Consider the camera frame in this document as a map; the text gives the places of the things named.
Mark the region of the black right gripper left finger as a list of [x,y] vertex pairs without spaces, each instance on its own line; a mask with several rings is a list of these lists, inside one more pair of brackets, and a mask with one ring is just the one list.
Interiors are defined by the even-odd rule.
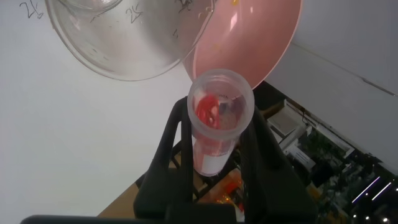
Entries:
[[[177,147],[181,152],[179,168],[171,169],[177,126],[181,125],[181,140]],[[169,115],[160,143],[155,152],[133,209],[136,218],[163,219],[173,205],[190,203],[193,196],[192,131],[187,111],[187,97],[178,100]]]

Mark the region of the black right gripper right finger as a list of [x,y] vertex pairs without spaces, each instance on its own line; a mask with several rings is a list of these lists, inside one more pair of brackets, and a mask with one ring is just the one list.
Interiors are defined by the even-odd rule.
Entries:
[[245,222],[315,223],[315,202],[257,108],[239,143]]

